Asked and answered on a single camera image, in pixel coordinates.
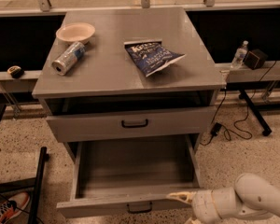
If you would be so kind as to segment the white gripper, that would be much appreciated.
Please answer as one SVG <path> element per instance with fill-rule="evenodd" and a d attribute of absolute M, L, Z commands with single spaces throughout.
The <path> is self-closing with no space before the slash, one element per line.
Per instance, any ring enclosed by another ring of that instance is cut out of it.
<path fill-rule="evenodd" d="M 191 204 L 194 216 L 203 224 L 215 224 L 221 220 L 218 212 L 217 201 L 220 194 L 218 189 L 205 189 L 196 191 L 181 191 L 169 193 L 166 198 Z M 190 217 L 184 224 L 195 224 L 195 220 Z"/>

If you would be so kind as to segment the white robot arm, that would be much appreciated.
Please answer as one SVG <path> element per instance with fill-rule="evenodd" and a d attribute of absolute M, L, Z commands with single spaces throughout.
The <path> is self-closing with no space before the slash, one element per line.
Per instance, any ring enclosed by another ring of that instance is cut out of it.
<path fill-rule="evenodd" d="M 185 224 L 217 224 L 227 218 L 280 217 L 280 189 L 250 173 L 239 175 L 233 187 L 174 192 L 167 199 L 191 206 L 192 217 Z"/>

